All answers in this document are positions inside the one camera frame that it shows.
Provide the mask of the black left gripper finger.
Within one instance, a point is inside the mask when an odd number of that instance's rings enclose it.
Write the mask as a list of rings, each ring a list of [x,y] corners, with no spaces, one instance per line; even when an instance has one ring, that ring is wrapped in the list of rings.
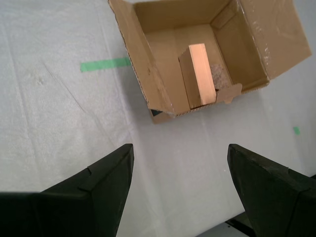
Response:
[[[42,192],[2,192],[3,237],[114,237],[131,186],[132,144]]]
[[[316,235],[316,179],[240,145],[227,161],[235,189],[258,237]]]

